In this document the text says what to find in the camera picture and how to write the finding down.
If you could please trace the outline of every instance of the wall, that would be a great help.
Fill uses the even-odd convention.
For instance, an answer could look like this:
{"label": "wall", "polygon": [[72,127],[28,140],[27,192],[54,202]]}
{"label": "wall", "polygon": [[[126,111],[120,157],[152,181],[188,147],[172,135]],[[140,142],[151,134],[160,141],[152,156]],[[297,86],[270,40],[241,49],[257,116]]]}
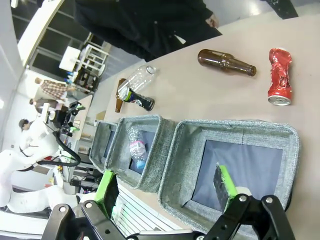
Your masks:
{"label": "wall", "polygon": [[[35,84],[35,78],[37,77],[52,80],[52,78],[43,76],[29,69],[24,71],[15,92],[11,110],[8,114],[3,135],[2,150],[11,149],[20,153],[19,143],[22,132],[18,123],[21,119],[33,121],[38,114],[35,107],[29,104],[30,98],[35,96],[38,89],[38,86]],[[49,183],[50,177],[50,175],[44,175],[35,171],[28,171],[13,173],[11,180],[12,184],[17,187],[36,191],[43,189],[44,185]]]}
{"label": "wall", "polygon": [[109,57],[105,60],[106,68],[101,76],[101,82],[141,61],[137,56],[129,54],[115,46],[111,46],[108,52]]}
{"label": "wall", "polygon": [[0,1],[0,22],[2,23],[0,24],[0,99],[4,102],[3,108],[0,109],[1,146],[14,92],[23,72],[11,17],[10,1]]}

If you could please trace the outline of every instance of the person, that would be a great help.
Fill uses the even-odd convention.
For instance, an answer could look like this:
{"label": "person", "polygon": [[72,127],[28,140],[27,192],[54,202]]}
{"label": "person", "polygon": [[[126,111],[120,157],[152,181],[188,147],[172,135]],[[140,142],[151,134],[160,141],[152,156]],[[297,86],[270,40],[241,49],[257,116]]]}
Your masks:
{"label": "person", "polygon": [[222,35],[203,0],[75,0],[74,19],[147,62]]}
{"label": "person", "polygon": [[29,130],[32,123],[33,122],[29,122],[27,119],[21,119],[19,121],[19,127],[21,128],[21,132]]}
{"label": "person", "polygon": [[[38,100],[34,100],[33,98],[30,99],[29,101],[29,104],[30,105],[33,105],[35,107],[35,110],[38,112],[38,113],[42,113],[42,110],[43,110],[43,107],[44,107],[44,104],[50,104],[50,108],[52,109],[56,109],[57,106],[58,106],[58,102],[56,100],[52,100],[52,99],[44,99],[44,98],[40,98]],[[61,110],[63,112],[67,112],[68,111],[68,107],[67,106],[62,106],[61,107]]]}
{"label": "person", "polygon": [[40,90],[48,96],[50,96],[53,100],[62,100],[64,101],[67,97],[68,91],[75,91],[76,88],[73,86],[67,86],[63,82],[56,82],[52,80],[42,80],[37,77],[34,82],[40,85]]}

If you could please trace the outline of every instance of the clear plastic bottle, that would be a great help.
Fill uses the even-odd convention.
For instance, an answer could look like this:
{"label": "clear plastic bottle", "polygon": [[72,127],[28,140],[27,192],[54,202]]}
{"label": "clear plastic bottle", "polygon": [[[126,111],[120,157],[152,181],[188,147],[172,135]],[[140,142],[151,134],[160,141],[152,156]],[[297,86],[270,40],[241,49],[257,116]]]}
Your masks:
{"label": "clear plastic bottle", "polygon": [[131,126],[127,132],[131,157],[136,162],[138,169],[144,169],[148,155],[142,132],[136,126]]}
{"label": "clear plastic bottle", "polygon": [[141,66],[134,71],[118,88],[120,92],[125,86],[139,93],[145,86],[156,78],[156,68],[153,66]]}

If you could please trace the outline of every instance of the brown glass bottle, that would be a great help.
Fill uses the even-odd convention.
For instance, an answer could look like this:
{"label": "brown glass bottle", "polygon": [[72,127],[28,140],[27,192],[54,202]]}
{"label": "brown glass bottle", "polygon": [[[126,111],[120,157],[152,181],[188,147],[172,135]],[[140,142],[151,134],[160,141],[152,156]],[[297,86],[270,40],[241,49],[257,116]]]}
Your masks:
{"label": "brown glass bottle", "polygon": [[243,61],[235,59],[229,53],[203,49],[198,54],[198,62],[202,66],[220,68],[222,70],[234,70],[249,76],[254,76],[257,73],[255,66],[247,64]]}

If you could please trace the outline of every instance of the crushed red can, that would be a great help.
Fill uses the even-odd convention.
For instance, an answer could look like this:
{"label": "crushed red can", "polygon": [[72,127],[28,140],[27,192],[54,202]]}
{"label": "crushed red can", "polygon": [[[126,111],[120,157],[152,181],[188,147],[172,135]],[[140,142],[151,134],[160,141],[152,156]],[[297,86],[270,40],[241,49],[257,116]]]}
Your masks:
{"label": "crushed red can", "polygon": [[277,106],[289,105],[292,100],[292,88],[288,74],[292,62],[291,55],[281,48],[272,48],[269,52],[269,60],[272,68],[268,101]]}

